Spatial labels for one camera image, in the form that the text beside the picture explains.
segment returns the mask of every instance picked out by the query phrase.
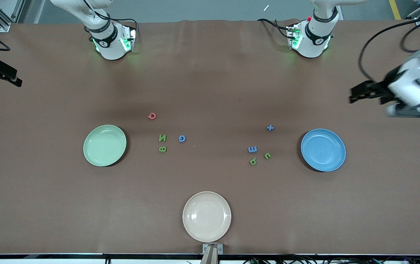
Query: plate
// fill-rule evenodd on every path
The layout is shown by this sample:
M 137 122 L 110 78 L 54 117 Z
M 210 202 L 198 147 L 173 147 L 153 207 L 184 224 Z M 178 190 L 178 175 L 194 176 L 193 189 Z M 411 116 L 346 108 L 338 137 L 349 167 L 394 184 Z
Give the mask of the plate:
M 327 129 L 314 129 L 301 141 L 304 160 L 321 172 L 332 172 L 344 164 L 346 150 L 340 137 Z
M 220 194 L 199 192 L 185 204 L 182 222 L 193 239 L 213 242 L 223 237 L 230 228 L 230 206 Z
M 93 129 L 86 137 L 83 154 L 89 163 L 104 167 L 118 161 L 126 146 L 127 138 L 119 127 L 102 125 Z

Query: plate rim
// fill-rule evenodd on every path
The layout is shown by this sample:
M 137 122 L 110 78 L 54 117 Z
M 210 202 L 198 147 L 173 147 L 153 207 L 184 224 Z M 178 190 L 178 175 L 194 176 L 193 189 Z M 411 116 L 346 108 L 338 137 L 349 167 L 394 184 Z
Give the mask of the plate rim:
M 122 150 L 122 153 L 121 153 L 121 155 L 117 158 L 117 160 L 115 160 L 114 162 L 112 162 L 112 163 L 110 163 L 110 164 L 106 164 L 106 165 L 99 165 L 99 164 L 95 164 L 95 163 L 93 163 L 91 160 L 89 160 L 88 159 L 88 157 L 89 157 L 89 155 L 86 155 L 86 146 L 87 146 L 87 140 L 88 140 L 88 138 L 90 137 L 90 135 L 94 132 L 94 131 L 96 131 L 96 130 L 98 130 L 98 129 L 100 129 L 101 127 L 114 127 L 114 128 L 116 128 L 116 129 L 118 129 L 118 131 L 120 131 L 121 132 L 121 134 L 124 136 L 124 141 L 125 141 L 125 144 L 124 144 L 124 149 Z M 86 138 L 85 138 L 85 141 L 83 142 L 83 155 L 84 155 L 84 157 L 85 157 L 85 159 L 90 163 L 90 164 L 92 164 L 92 165 L 94 165 L 94 166 L 97 166 L 97 167 L 106 167 L 106 166 L 110 166 L 110 165 L 112 165 L 112 164 L 114 164 L 115 162 L 117 162 L 119 159 L 121 159 L 121 157 L 124 155 L 124 153 L 125 153 L 125 150 L 127 149 L 127 137 L 126 137 L 126 135 L 125 135 L 125 132 L 120 128 L 120 127 L 118 127 L 118 126 L 116 126 L 116 125 L 108 125 L 108 124 L 106 124 L 106 125 L 100 125 L 100 126 L 98 126 L 98 127 L 96 127 L 96 128 L 94 128 L 93 130 L 91 130 L 91 132 L 89 132 L 88 133 L 88 135 L 86 136 Z
M 188 227 L 186 227 L 186 225 L 185 225 L 185 220 L 184 220 L 184 216 L 185 216 L 185 209 L 188 207 L 188 204 L 189 204 L 189 202 L 192 200 L 192 199 L 194 199 L 194 197 L 196 197 L 197 195 L 202 195 L 202 194 L 205 194 L 205 193 L 208 193 L 208 194 L 214 194 L 214 195 L 216 195 L 217 197 L 220 197 L 221 199 L 223 199 L 223 201 L 225 201 L 225 203 L 226 203 L 226 205 L 228 206 L 228 209 L 229 209 L 229 213 L 228 213 L 228 217 L 229 217 L 229 223 L 228 223 L 228 226 L 226 227 L 226 229 L 225 229 L 225 231 L 223 232 L 223 234 L 220 236 L 220 237 L 217 237 L 216 239 L 214 239 L 214 240 L 200 240 L 200 239 L 198 239 L 197 237 L 195 237 L 189 230 L 188 230 Z M 214 242 L 214 241 L 217 241 L 218 239 L 220 239 L 220 238 L 222 238 L 222 237 L 224 237 L 225 235 L 226 235 L 226 233 L 228 232 L 228 229 L 230 229 L 230 226 L 231 226 L 231 218 L 232 218 L 232 214 L 231 214 L 231 207 L 230 207 L 230 204 L 228 203 L 228 201 L 222 196 L 222 195 L 220 195 L 220 194 L 217 194 L 216 192 L 212 192 L 212 191 L 203 191 L 203 192 L 198 192 L 198 193 L 196 193 L 196 194 L 194 194 L 194 195 L 192 195 L 192 197 L 190 197 L 188 200 L 187 200 L 187 202 L 185 203 L 185 206 L 184 206 L 184 208 L 182 209 L 182 224 L 183 224 L 183 226 L 184 226 L 184 228 L 185 228 L 185 231 L 187 232 L 187 234 L 189 234 L 193 239 L 195 239 L 195 240 L 197 240 L 197 241 L 199 241 L 199 242 L 204 242 L 204 243 L 210 243 L 210 242 Z
M 306 160 L 306 157 L 305 157 L 305 153 L 304 153 L 304 151 L 303 151 L 303 143 L 305 142 L 305 140 L 306 140 L 306 136 L 308 135 L 308 134 L 310 134 L 311 132 L 315 132 L 315 131 L 327 131 L 327 132 L 330 132 L 330 133 L 332 133 L 332 134 L 334 134 L 335 135 L 335 137 L 337 137 L 337 139 L 339 139 L 339 141 L 341 142 L 341 145 L 342 145 L 342 149 L 343 149 L 343 152 L 345 153 L 345 155 L 344 155 L 344 157 L 343 157 L 343 159 L 342 159 L 342 162 L 340 162 L 340 165 L 339 166 L 337 166 L 337 167 L 334 167 L 334 169 L 329 169 L 329 170 L 326 170 L 326 169 L 318 169 L 318 168 L 316 168 L 316 167 L 314 167 L 312 164 L 310 164 L 307 160 Z M 312 129 L 312 130 L 310 130 L 310 131 L 308 131 L 308 132 L 306 132 L 306 134 L 303 136 L 303 139 L 301 140 L 301 144 L 300 144 L 300 146 L 299 146 L 299 148 L 301 149 L 301 154 L 302 154 L 302 156 L 303 156 L 303 159 L 304 159 L 304 161 L 306 161 L 306 163 L 311 167 L 311 168 L 313 168 L 313 169 L 317 169 L 318 171 L 320 171 L 320 172 L 333 172 L 333 171 L 335 171 L 336 169 L 339 169 L 340 167 L 342 167 L 342 165 L 344 165 L 344 162 L 345 162 L 345 159 L 346 159 L 346 156 L 347 156 L 347 150 L 346 150 L 346 148 L 345 148 L 345 144 L 344 144 L 344 141 L 339 137 L 339 135 L 337 135 L 335 132 L 333 132 L 333 131 L 331 131 L 331 130 L 329 130 L 329 129 L 325 129 L 325 128 L 315 128 L 315 129 Z

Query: blue plate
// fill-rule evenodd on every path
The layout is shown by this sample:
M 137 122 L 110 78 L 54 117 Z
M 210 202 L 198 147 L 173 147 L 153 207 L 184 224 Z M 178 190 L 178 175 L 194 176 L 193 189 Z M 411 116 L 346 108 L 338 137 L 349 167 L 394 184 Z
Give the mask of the blue plate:
M 321 172 L 332 172 L 344 164 L 346 151 L 340 137 L 327 129 L 314 129 L 301 141 L 304 160 Z

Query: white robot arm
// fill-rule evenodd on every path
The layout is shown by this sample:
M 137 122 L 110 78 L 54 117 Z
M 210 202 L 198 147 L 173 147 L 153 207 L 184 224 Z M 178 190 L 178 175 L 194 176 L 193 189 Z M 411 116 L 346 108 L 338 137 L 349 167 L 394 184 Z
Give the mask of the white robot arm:
M 337 6 L 356 5 L 366 0 L 309 1 L 314 5 L 313 16 L 289 28 L 288 44 L 303 57 L 316 58 L 327 48 L 332 29 L 339 20 Z
M 113 22 L 103 8 L 113 0 L 51 0 L 84 23 L 96 50 L 108 60 L 117 60 L 133 49 L 135 29 Z
M 420 50 L 389 72 L 383 81 L 366 81 L 350 91 L 351 103 L 367 98 L 379 98 L 380 104 L 396 101 L 387 107 L 387 115 L 420 117 Z

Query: table surface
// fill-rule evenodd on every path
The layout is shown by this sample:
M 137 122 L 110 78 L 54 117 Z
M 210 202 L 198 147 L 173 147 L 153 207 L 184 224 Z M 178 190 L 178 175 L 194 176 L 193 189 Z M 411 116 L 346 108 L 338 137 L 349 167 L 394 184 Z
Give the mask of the table surface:
M 420 119 L 347 100 L 364 81 L 361 46 L 394 23 L 340 21 L 316 59 L 261 22 L 150 23 L 118 61 L 102 59 L 82 25 L 12 25 L 0 59 L 23 86 L 0 81 L 0 253 L 200 251 L 182 209 L 214 191 L 232 210 L 226 253 L 420 254 Z M 398 44 L 409 28 L 368 48 L 374 77 L 408 56 Z M 420 47 L 420 30 L 408 46 Z M 104 124 L 126 132 L 128 150 L 102 168 L 82 147 Z M 344 141 L 340 169 L 302 162 L 314 128 Z

